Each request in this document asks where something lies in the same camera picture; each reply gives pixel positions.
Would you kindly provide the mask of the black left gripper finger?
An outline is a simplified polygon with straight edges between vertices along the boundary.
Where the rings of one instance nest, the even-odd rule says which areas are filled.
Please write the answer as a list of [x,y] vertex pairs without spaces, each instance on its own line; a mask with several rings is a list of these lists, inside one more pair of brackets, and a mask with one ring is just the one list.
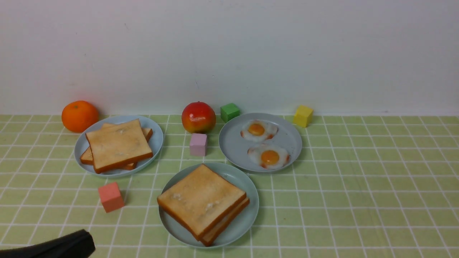
[[1,258],[88,258],[94,251],[92,235],[86,230],[24,248],[0,251]]

